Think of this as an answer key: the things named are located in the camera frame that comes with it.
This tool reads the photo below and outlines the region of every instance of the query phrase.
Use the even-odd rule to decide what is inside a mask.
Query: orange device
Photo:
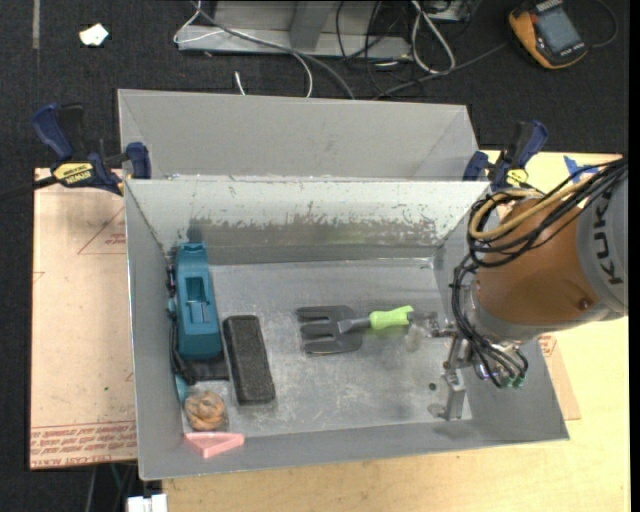
[[[511,11],[509,25],[520,46],[547,69],[565,68],[587,54],[562,0],[528,0]]]

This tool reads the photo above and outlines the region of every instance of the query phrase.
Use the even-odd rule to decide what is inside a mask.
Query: wire
[[[494,231],[494,235],[491,238],[492,243],[478,240],[467,233],[469,253],[454,269],[453,283],[451,284],[451,307],[459,332],[469,342],[473,354],[486,369],[483,374],[476,368],[476,374],[481,378],[490,378],[497,387],[508,386],[515,382],[514,379],[524,379],[529,363],[517,347],[513,350],[513,354],[509,354],[507,350],[501,349],[488,337],[480,334],[471,324],[463,310],[464,301],[461,294],[465,287],[468,288],[468,285],[465,285],[465,280],[467,276],[475,274],[481,266],[495,267],[504,265],[525,252],[544,245],[571,224],[579,215],[582,215],[607,190],[611,190],[618,182],[628,176],[628,158],[626,156],[595,167],[599,169],[598,172],[585,179],[580,187],[566,187],[566,184],[575,175],[584,172],[585,169],[573,173],[569,178],[554,187],[553,190],[542,196],[540,202],[547,201],[547,207],[552,208],[551,212],[546,215],[539,226],[517,237],[515,240],[503,242],[501,245],[493,243],[507,234],[513,233],[514,229],[521,225],[521,222],[516,222],[511,229],[506,230],[504,233],[495,234]],[[478,201],[471,208],[469,226],[471,227],[472,224],[478,223],[478,227],[482,230],[489,219],[490,213],[500,204],[513,200],[522,201],[527,195],[530,194],[526,191],[515,189],[501,191]],[[579,209],[578,213],[575,213],[575,207],[584,200],[586,200],[586,204]],[[544,230],[549,226],[556,225],[558,222],[562,222],[562,224],[550,236],[536,243]],[[512,252],[506,252],[508,249],[513,248],[516,249]],[[497,261],[487,262],[476,253],[501,253],[504,257]]]
[[[415,21],[413,23],[413,29],[411,31],[411,51],[412,51],[412,54],[413,54],[413,60],[415,61],[415,63],[418,65],[418,67],[420,69],[422,69],[423,71],[425,71],[426,73],[429,73],[429,74],[434,74],[435,75],[435,74],[441,74],[441,73],[445,73],[447,71],[451,71],[453,68],[456,67],[456,58],[453,55],[453,52],[451,51],[451,47],[445,41],[444,37],[442,36],[440,31],[436,28],[436,26],[433,23],[433,21],[431,21],[431,18],[429,18],[429,15],[422,8],[422,5],[420,5],[420,2],[418,2],[417,0],[412,0],[411,1],[411,5],[416,9],[416,11],[418,11],[418,13],[416,14],[416,19],[415,19]],[[424,19],[424,21],[427,23],[427,25],[431,29],[431,32],[433,32],[433,34],[436,36],[436,39],[440,42],[440,45],[444,48],[445,52],[447,53],[447,56],[449,57],[449,68],[448,69],[440,70],[440,71],[431,69],[429,66],[427,66],[424,63],[424,61],[418,55],[416,39],[417,39],[417,36],[418,36],[418,28],[420,27],[420,20],[421,19]]]
[[[131,487],[133,486],[133,482],[135,480],[135,473],[135,465],[130,465],[127,467],[124,477],[122,478],[122,484],[118,487],[118,492],[116,493],[116,497],[113,500],[113,512],[122,510],[123,495],[125,498],[128,498],[128,494],[131,492]]]
[[[210,37],[216,34],[224,34],[226,33],[225,30],[216,30],[213,32],[207,32],[206,34],[203,34],[201,36],[198,37],[193,37],[191,39],[178,39],[178,33],[180,31],[182,31],[185,27],[191,25],[197,18],[198,16],[200,16],[201,13],[201,8],[202,8],[202,1],[199,1],[197,3],[196,7],[196,12],[193,16],[191,16],[191,18],[189,18],[184,25],[182,25],[182,27],[180,27],[180,29],[174,34],[173,36],[173,42],[176,44],[182,44],[182,43],[190,43],[193,41],[199,41],[201,39],[204,39],[206,37]],[[307,90],[307,95],[305,96],[305,98],[310,98],[311,95],[313,94],[313,73],[311,72],[311,69],[309,69],[309,66],[307,65],[307,63],[304,61],[304,59],[302,59],[299,55],[295,54],[295,53],[290,53],[291,56],[295,57],[296,60],[298,62],[300,62],[300,64],[302,64],[302,66],[304,67],[305,72],[307,73],[307,77],[309,78],[309,87]],[[240,89],[240,92],[242,93],[243,96],[246,96],[246,93],[244,91],[244,89],[242,88],[242,84],[240,83],[240,77],[238,76],[238,72],[236,71],[234,74],[234,78],[235,78],[235,82],[238,85],[238,88]]]
[[[593,0],[593,1],[600,4],[602,7],[604,7],[604,9],[606,9],[606,11],[609,13],[609,16],[613,20],[613,33],[611,34],[611,36],[602,43],[595,43],[591,45],[591,48],[604,48],[605,46],[611,44],[616,39],[616,37],[618,37],[618,19],[615,13],[613,12],[613,9],[611,9],[611,7],[605,4],[602,0]]]
[[[391,87],[390,89],[387,89],[386,91],[382,92],[381,94],[378,94],[377,96],[374,96],[373,98],[371,98],[372,100],[380,100],[384,97],[392,97],[392,95],[396,92],[402,91],[403,89],[407,89],[413,85],[420,85],[423,84],[424,82],[427,82],[429,80],[433,80],[434,78],[438,78],[438,77],[443,77],[443,76],[447,76],[451,73],[453,73],[454,71],[459,71],[460,69],[464,69],[468,66],[471,66],[472,64],[475,64],[476,62],[485,59],[486,57],[489,57],[490,55],[496,53],[499,50],[502,50],[503,48],[505,48],[508,45],[508,43],[502,43],[498,46],[496,46],[495,48],[493,48],[492,50],[489,50],[481,55],[478,55],[477,57],[474,57],[473,59],[464,62],[462,64],[458,64],[455,68],[449,69],[448,71],[443,71],[441,73],[438,74],[431,74],[431,75],[427,75],[427,76],[423,76],[420,78],[415,78],[413,80],[411,80],[410,82],[407,82],[405,84],[400,84],[400,85],[396,85],[395,87]]]
[[[209,37],[209,36],[212,36],[214,34],[219,34],[220,33],[220,32],[214,32],[214,33],[210,33],[210,34],[205,34],[203,36],[194,37],[193,39],[178,40],[178,33],[181,32],[182,30],[184,30],[185,28],[187,28],[189,25],[191,25],[194,21],[196,21],[198,19],[198,16],[200,16],[200,9],[201,8],[202,8],[202,0],[199,0],[198,1],[198,6],[196,8],[196,12],[193,13],[193,16],[191,16],[191,18],[189,18],[178,30],[176,30],[176,33],[173,34],[173,42],[175,44],[190,43],[192,41],[199,41],[200,39],[204,39],[205,37]]]
[[[238,89],[240,89],[240,94],[242,94],[243,96],[246,96],[247,93],[244,92],[244,89],[242,88],[242,82],[240,81],[240,73],[238,73],[237,71],[235,71],[233,73],[233,78],[235,78],[236,80],[236,85],[238,86]]]
[[[389,36],[389,32],[398,24],[400,19],[403,17],[403,11],[400,11],[400,14],[398,15],[398,17],[389,26],[389,28],[387,28],[387,30],[383,34],[380,34],[371,43],[367,43],[365,41],[365,45],[362,48],[360,48],[359,50],[356,50],[355,52],[353,52],[353,53],[351,53],[349,55],[347,55],[347,53],[345,51],[345,48],[344,48],[343,41],[342,41],[342,31],[340,30],[340,14],[342,13],[342,8],[344,7],[344,3],[345,3],[344,0],[342,0],[338,4],[338,7],[336,9],[336,18],[335,18],[336,37],[338,38],[338,44],[340,45],[340,53],[342,54],[342,60],[343,61],[348,61],[348,60],[354,59],[355,57],[358,57],[359,55],[362,55],[363,53],[365,53],[365,51],[370,50],[371,48],[373,48],[374,46],[376,46],[377,44],[382,42],[386,37]],[[371,31],[371,24],[369,24],[369,27],[367,28],[367,35],[369,34],[370,31]]]
[[[500,204],[509,202],[513,199],[520,199],[526,197],[522,191],[517,192],[515,190],[502,191],[492,196],[487,197],[485,200],[478,201],[471,208],[469,229],[467,232],[467,242],[469,244],[470,257],[475,264],[485,267],[497,267],[513,261],[517,257],[521,256],[527,251],[536,249],[551,238],[556,236],[558,232],[569,225],[578,215],[584,213],[593,202],[600,197],[607,189],[614,186],[615,183],[624,179],[628,174],[628,158],[622,157],[608,164],[602,164],[598,166],[600,169],[597,173],[594,173],[589,178],[583,180],[579,184],[580,186],[562,187],[561,185],[555,187],[552,191],[540,198],[538,204],[536,204],[530,210],[536,209],[538,212],[541,208],[537,208],[540,204],[545,204],[545,207],[551,208],[551,211],[546,214],[543,220],[537,227],[529,230],[528,232],[519,235],[515,239],[509,241],[502,241],[504,237],[510,233],[513,233],[526,218],[530,210],[527,210],[525,214],[518,215],[514,219],[502,224],[500,227],[506,227],[504,230],[497,231],[484,231],[484,226],[487,223],[491,212],[497,208]],[[575,213],[575,207],[580,205],[586,200],[586,204]],[[540,235],[549,227],[561,222],[559,227],[556,227],[551,234],[546,234],[545,239],[540,241]],[[477,253],[501,253],[503,258],[493,259],[486,261],[478,257]]]
[[[373,76],[373,73],[371,72],[371,61],[369,59],[369,35],[371,34],[371,29],[373,27],[373,22],[376,19],[376,16],[378,15],[378,12],[380,10],[380,6],[382,5],[382,1],[378,0],[373,9],[371,10],[371,16],[369,17],[369,24],[367,25],[367,33],[365,34],[365,39],[364,39],[364,61],[365,61],[365,68],[367,70],[367,75],[369,75],[369,80],[371,81],[371,85],[373,85],[374,89],[378,92],[378,93],[382,93],[382,89],[380,89],[380,86],[378,85],[378,82],[376,82],[376,79]]]
[[[288,48],[286,46],[280,45],[280,44],[276,44],[276,43],[272,43],[270,41],[265,41],[263,39],[258,39],[257,37],[253,37],[250,36],[248,34],[243,34],[242,32],[238,32],[236,30],[232,30],[224,25],[221,25],[220,23],[214,21],[214,19],[209,16],[206,12],[202,11],[200,6],[198,5],[197,2],[191,1],[191,4],[198,10],[198,12],[200,13],[200,15],[206,19],[209,23],[211,23],[214,27],[217,27],[221,30],[223,30],[224,32],[227,32],[228,34],[231,34],[232,36],[236,36],[239,37],[240,39],[244,39],[246,41],[251,41],[253,43],[257,43],[260,44],[262,46],[266,46],[267,48],[273,48],[276,50],[280,50],[284,53],[288,53],[290,55],[297,55],[299,58],[301,59],[307,59],[310,62],[313,62],[314,64],[317,64],[318,66],[320,66],[321,68],[325,69],[331,76],[333,76],[333,78],[340,84],[340,86],[342,87],[342,89],[344,90],[344,92],[347,94],[347,96],[352,99],[355,100],[355,95],[353,94],[353,91],[351,90],[351,88],[349,87],[349,85],[344,81],[344,79],[329,65],[325,64],[324,62],[322,62],[319,59],[316,59],[315,57],[307,54],[307,53],[303,53],[300,52],[298,50],[294,50],[292,48]]]
[[[84,505],[84,512],[90,512],[93,508],[93,491],[96,487],[96,475],[98,473],[98,466],[93,466],[93,471],[91,472],[91,482],[89,483],[89,491],[87,493],[87,501]]]

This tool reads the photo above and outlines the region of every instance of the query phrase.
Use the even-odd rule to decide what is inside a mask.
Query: black sponge
[[[223,322],[223,334],[240,405],[271,402],[276,391],[258,317],[231,316]]]

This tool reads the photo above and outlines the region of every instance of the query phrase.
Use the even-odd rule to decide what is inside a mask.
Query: pink object
[[[187,432],[185,443],[207,459],[244,444],[243,434],[232,432]]]

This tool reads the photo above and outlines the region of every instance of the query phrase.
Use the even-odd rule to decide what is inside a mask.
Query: black cable
[[[576,174],[584,172],[585,169],[581,169],[568,178],[567,180],[572,179]],[[467,233],[467,242],[469,244],[470,257],[474,261],[475,264],[484,267],[498,267],[509,263],[515,260],[517,257],[521,256],[527,251],[533,250],[535,248],[541,247],[545,243],[547,243],[551,238],[555,237],[562,229],[564,229],[567,225],[569,225],[576,217],[582,215],[591,204],[595,202],[595,200],[604,193],[604,191],[613,186],[617,181],[623,179],[628,173],[628,159],[627,157],[622,157],[618,160],[610,162],[604,166],[604,169],[594,173],[593,176],[587,178],[583,184],[583,186],[573,192],[569,197],[565,198],[563,201],[560,201],[558,205],[549,212],[546,217],[540,222],[540,224],[530,230],[529,232],[519,236],[518,238],[511,240],[509,242],[504,242],[500,245],[497,245],[496,242],[500,239],[506,237],[511,231],[507,231],[504,234],[495,237],[491,240],[491,244],[487,243],[483,240],[478,240],[469,235]],[[563,182],[556,186],[552,191],[548,192],[545,196],[543,196],[540,200],[544,200],[549,198],[558,190],[564,186],[568,181],[563,180]],[[506,202],[510,202],[512,199],[516,199],[516,197],[509,196],[507,191],[501,191],[494,195],[501,195],[500,199],[495,199],[493,196],[485,200],[481,200],[476,202],[471,208],[471,217],[474,216],[480,207],[486,204],[487,201],[491,200],[494,205],[491,209],[487,210],[483,217],[478,221],[478,231],[482,231],[486,222],[488,221],[491,212],[495,210],[500,204],[504,204]],[[539,236],[550,226],[555,223],[563,220],[564,217],[573,209],[579,205],[583,200],[587,199],[586,205],[581,208],[578,213],[573,215],[563,224],[561,224],[549,237],[547,237],[544,241],[535,244],[536,240]],[[514,247],[518,247],[514,252],[506,252],[509,249],[513,249]],[[502,259],[495,260],[493,262],[486,262],[483,259],[480,259],[476,253],[501,253],[506,254],[506,256]]]
[[[364,39],[364,61],[365,61],[365,67],[367,70],[367,75],[369,75],[369,80],[371,81],[371,85],[373,85],[373,88],[379,94],[383,93],[383,91],[378,85],[378,82],[376,82],[376,79],[374,78],[373,73],[371,72],[371,60],[369,59],[369,34],[371,33],[373,22],[375,21],[376,16],[378,15],[378,11],[380,10],[380,5],[382,5],[382,1],[377,0],[373,9],[371,10],[371,16],[369,17],[369,24],[367,25],[367,32],[365,34],[365,39]]]
[[[93,471],[91,472],[91,481],[89,483],[89,491],[87,492],[87,501],[84,505],[84,512],[90,512],[93,508],[93,492],[96,487],[96,475],[98,473],[98,466],[93,466]]]
[[[413,81],[411,81],[409,83],[400,84],[400,85],[397,85],[395,87],[391,87],[390,89],[387,89],[386,91],[383,91],[382,94],[378,94],[377,96],[374,96],[371,99],[372,100],[380,100],[380,99],[382,99],[384,97],[393,97],[392,96],[393,93],[396,93],[398,91],[401,91],[403,89],[411,87],[412,85],[422,84],[422,83],[424,83],[424,82],[426,82],[428,80],[433,80],[434,78],[440,78],[440,77],[443,77],[443,76],[447,76],[450,73],[453,73],[454,71],[458,71],[460,69],[464,69],[464,68],[466,68],[468,66],[471,66],[472,64],[475,64],[476,62],[478,62],[478,61],[480,61],[480,60],[482,60],[482,59],[484,59],[486,57],[489,57],[490,55],[493,55],[497,51],[502,50],[502,48],[506,47],[507,45],[508,45],[508,43],[502,43],[502,44],[496,46],[495,48],[493,48],[492,50],[489,50],[488,52],[485,52],[485,53],[483,53],[481,55],[478,55],[477,57],[474,57],[473,59],[471,59],[471,60],[469,60],[467,62],[463,62],[462,64],[459,64],[456,67],[451,68],[451,69],[449,69],[447,71],[442,71],[440,73],[435,73],[435,74],[432,74],[432,75],[426,75],[426,76],[423,76],[421,78],[416,78],[415,80],[413,80]]]
[[[0,193],[0,202],[7,201],[9,199],[14,199],[16,197],[29,194],[35,190],[39,190],[44,187],[48,187],[49,185],[54,185],[58,183],[58,180],[55,176],[48,176],[38,181],[31,182],[27,185],[21,185],[20,187],[16,187],[5,192]]]
[[[517,377],[524,379],[529,363],[518,350],[515,351],[515,354],[520,359],[520,363],[515,361],[515,359],[513,359],[505,352],[494,347],[491,344],[490,340],[488,340],[484,336],[481,336],[475,331],[468,318],[464,315],[461,309],[462,300],[460,297],[460,291],[463,288],[463,281],[465,276],[469,273],[475,273],[478,268],[473,264],[467,265],[467,261],[469,260],[469,258],[469,255],[465,256],[462,262],[454,269],[451,301],[453,315],[456,320],[458,329],[463,334],[464,338],[469,342],[472,352],[477,355],[477,357],[486,368],[489,378],[491,379],[493,384],[496,387],[502,388],[505,386],[505,383],[497,379],[494,372],[492,371],[493,368],[489,363],[489,360],[494,361],[501,368],[503,368],[512,380],[516,378],[516,374]]]
[[[135,465],[131,464],[127,467],[125,471],[124,477],[122,478],[122,483],[118,487],[118,492],[116,493],[115,499],[113,500],[113,506],[111,507],[113,512],[119,512],[122,510],[122,498],[123,495],[125,498],[128,498],[128,494],[131,492],[131,487],[133,486],[133,482],[135,480]]]
[[[611,9],[611,7],[609,7],[602,0],[593,0],[593,1],[600,4],[609,13],[609,16],[613,20],[613,33],[611,34],[611,36],[602,43],[594,43],[591,45],[591,48],[604,48],[605,46],[615,41],[615,39],[618,37],[618,18],[613,12],[613,9]]]
[[[344,7],[344,0],[342,0],[339,4],[338,7],[336,9],[336,37],[338,38],[338,44],[340,45],[340,53],[342,54],[342,61],[348,61],[351,59],[354,59],[355,57],[358,57],[359,55],[362,55],[365,50],[369,50],[371,48],[373,48],[374,46],[376,46],[377,44],[379,44],[385,37],[387,37],[389,35],[389,32],[391,32],[391,30],[396,26],[396,24],[400,21],[400,18],[402,16],[402,13],[396,18],[396,20],[387,28],[387,30],[383,33],[380,34],[376,39],[374,39],[371,44],[366,44],[360,48],[359,50],[356,50],[355,52],[347,55],[345,49],[344,49],[344,44],[342,42],[342,32],[340,30],[340,13],[342,12],[342,8]]]
[[[171,313],[171,327],[169,332],[169,357],[173,373],[182,377],[187,386],[193,386],[197,379],[184,362],[178,351],[178,319],[175,313]]]
[[[297,55],[300,58],[303,59],[307,59],[310,62],[313,62],[314,64],[317,64],[318,66],[320,66],[321,68],[325,69],[327,72],[329,72],[329,74],[331,76],[333,76],[333,78],[336,79],[336,81],[340,84],[340,86],[342,87],[342,89],[344,90],[344,92],[347,94],[347,96],[349,97],[349,99],[355,100],[356,97],[353,94],[353,91],[351,90],[351,87],[349,87],[349,85],[347,84],[347,82],[344,81],[344,79],[328,64],[325,64],[324,62],[322,62],[319,59],[316,59],[315,57],[313,57],[312,55],[309,55],[308,53],[304,53],[304,52],[300,52],[298,50],[294,50],[292,48],[288,48],[286,46],[282,46],[276,43],[271,43],[269,41],[264,41],[262,39],[258,39],[255,37],[251,37],[247,34],[243,34],[241,32],[236,32],[235,30],[232,30],[228,27],[226,27],[225,25],[222,25],[220,23],[218,23],[217,21],[214,21],[214,19],[209,16],[206,12],[204,12],[200,7],[198,7],[198,3],[191,0],[191,4],[195,7],[195,9],[200,13],[200,16],[202,16],[204,19],[206,19],[211,25],[213,25],[214,27],[219,28],[220,30],[225,31],[227,34],[230,34],[232,36],[235,37],[239,37],[240,39],[244,39],[245,41],[251,41],[252,43],[256,43],[262,46],[266,46],[267,48],[273,48],[276,50],[280,50],[284,53],[289,53],[291,55]]]

